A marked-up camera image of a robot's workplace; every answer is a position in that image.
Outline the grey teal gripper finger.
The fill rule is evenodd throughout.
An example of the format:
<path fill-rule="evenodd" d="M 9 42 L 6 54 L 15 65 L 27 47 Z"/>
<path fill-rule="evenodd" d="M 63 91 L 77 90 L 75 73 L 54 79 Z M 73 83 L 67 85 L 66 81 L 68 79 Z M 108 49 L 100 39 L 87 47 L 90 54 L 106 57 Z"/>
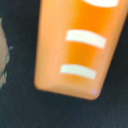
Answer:
<path fill-rule="evenodd" d="M 7 72 L 5 71 L 5 68 L 9 62 L 9 59 L 9 49 L 2 27 L 2 19 L 0 18 L 0 89 L 6 83 Z"/>

